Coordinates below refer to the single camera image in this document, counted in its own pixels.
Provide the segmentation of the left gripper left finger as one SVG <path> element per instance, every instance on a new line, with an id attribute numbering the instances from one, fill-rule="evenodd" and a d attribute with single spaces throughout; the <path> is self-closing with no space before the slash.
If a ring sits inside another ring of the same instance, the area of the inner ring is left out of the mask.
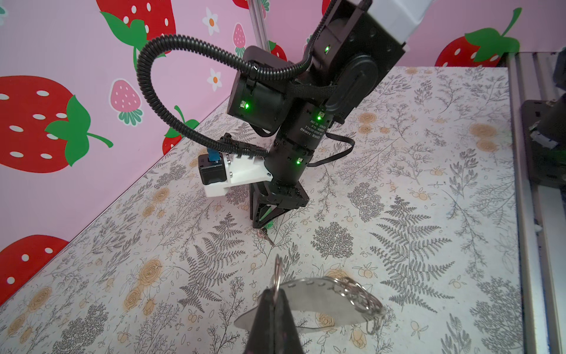
<path id="1" fill-rule="evenodd" d="M 245 354 L 274 353 L 274 309 L 272 290 L 264 290 L 249 331 L 249 339 L 244 350 Z"/>

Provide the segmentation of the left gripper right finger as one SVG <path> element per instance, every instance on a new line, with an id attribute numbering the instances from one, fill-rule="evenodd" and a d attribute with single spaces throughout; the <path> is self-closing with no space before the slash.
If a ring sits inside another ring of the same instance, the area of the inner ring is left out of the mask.
<path id="1" fill-rule="evenodd" d="M 285 292 L 274 297 L 274 353 L 304 354 L 298 330 Z"/>

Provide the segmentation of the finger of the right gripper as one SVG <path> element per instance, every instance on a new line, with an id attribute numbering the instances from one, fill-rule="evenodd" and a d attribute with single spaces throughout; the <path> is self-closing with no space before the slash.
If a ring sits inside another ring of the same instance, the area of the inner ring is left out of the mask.
<path id="1" fill-rule="evenodd" d="M 283 214 L 283 209 L 276 206 L 259 205 L 253 210 L 253 228 L 262 229 Z"/>

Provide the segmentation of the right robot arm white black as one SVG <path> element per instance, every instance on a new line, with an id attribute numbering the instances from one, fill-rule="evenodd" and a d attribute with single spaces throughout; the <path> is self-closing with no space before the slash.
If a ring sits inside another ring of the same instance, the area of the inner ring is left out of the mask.
<path id="1" fill-rule="evenodd" d="M 252 73 L 234 80 L 228 113 L 274 142 L 263 160 L 270 181 L 253 183 L 250 218 L 260 229 L 305 207 L 300 184 L 314 168 L 315 150 L 329 128 L 342 124 L 405 54 L 429 1 L 332 1 L 305 50 L 291 64 L 258 47 L 245 51 Z"/>

